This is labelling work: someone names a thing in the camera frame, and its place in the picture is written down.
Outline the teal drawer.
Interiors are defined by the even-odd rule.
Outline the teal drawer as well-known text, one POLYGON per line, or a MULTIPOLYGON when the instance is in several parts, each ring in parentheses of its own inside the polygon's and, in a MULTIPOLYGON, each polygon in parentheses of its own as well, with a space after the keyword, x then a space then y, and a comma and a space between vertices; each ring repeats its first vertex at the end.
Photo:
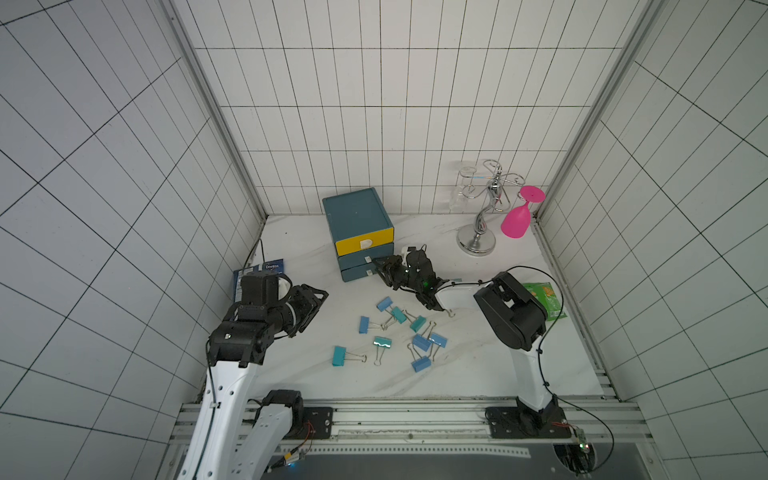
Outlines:
POLYGON ((339 256, 337 258, 339 268, 347 270, 361 265, 370 264, 376 258, 391 256, 394 254, 394 244, 387 243, 369 249, 339 256))

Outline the yellow top drawer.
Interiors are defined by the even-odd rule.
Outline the yellow top drawer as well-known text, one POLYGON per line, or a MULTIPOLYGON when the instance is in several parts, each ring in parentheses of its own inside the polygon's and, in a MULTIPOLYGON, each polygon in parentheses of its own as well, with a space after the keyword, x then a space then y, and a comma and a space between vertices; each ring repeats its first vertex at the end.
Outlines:
POLYGON ((360 250, 394 242, 394 228, 368 232, 335 242, 338 256, 354 253, 360 250))

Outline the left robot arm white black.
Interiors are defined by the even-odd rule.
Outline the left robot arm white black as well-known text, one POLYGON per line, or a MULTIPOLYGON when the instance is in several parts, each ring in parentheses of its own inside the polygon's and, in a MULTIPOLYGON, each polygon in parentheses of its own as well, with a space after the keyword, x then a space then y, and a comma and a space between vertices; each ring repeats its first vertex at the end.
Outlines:
POLYGON ((180 479, 258 479, 282 440, 306 428, 301 393, 272 390, 260 400, 244 443, 237 442, 268 349, 304 332, 328 294, 269 271, 247 272, 239 285, 239 300, 206 343, 205 388, 180 479))

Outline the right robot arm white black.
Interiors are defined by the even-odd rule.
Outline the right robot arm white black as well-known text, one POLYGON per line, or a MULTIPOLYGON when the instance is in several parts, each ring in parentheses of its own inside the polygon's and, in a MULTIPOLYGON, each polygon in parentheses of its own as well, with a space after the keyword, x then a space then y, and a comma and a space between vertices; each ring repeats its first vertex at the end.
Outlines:
POLYGON ((424 248, 372 260, 383 282, 415 295, 427 309, 454 315, 478 310, 496 338, 510 350, 517 396, 513 407, 484 411, 491 436, 497 439, 568 439, 573 436, 551 392, 540 363, 549 313, 509 270, 489 280, 448 281, 437 276, 424 248))

